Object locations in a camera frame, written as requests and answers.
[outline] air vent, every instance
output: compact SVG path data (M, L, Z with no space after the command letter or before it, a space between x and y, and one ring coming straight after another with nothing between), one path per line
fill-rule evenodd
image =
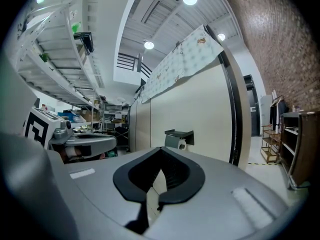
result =
M145 24L159 3L159 0L140 0L132 19Z

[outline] brick wall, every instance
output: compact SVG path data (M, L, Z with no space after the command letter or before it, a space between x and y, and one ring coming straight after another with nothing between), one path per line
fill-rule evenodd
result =
M320 108L316 42L290 0L228 0L267 94L276 90L290 108Z

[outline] doorway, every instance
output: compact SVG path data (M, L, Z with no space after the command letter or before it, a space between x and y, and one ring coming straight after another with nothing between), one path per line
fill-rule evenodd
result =
M251 136L260 136L260 112L255 84L250 74L245 75L243 78L250 104Z

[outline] railing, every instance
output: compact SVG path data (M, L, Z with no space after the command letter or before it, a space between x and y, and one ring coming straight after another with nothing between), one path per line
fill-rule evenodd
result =
M141 77L141 79L145 82L145 80L150 78L152 71L142 62L142 57L142 53L134 57L119 52L116 67L143 73L145 77Z

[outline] printed fabric banner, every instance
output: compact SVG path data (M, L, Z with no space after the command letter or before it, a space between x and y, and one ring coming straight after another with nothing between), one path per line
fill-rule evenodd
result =
M203 25L188 35L153 70L141 92L141 103L190 77L213 62L224 49L205 31Z

